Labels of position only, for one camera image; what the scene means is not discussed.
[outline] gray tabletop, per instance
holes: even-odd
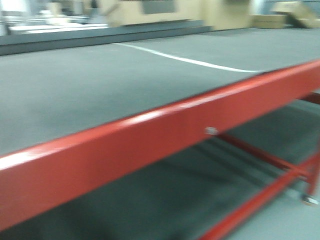
[[[319,37],[320,29],[252,28],[127,44],[259,72],[319,58]],[[0,72],[0,155],[258,73],[192,64],[116,44],[2,56]]]

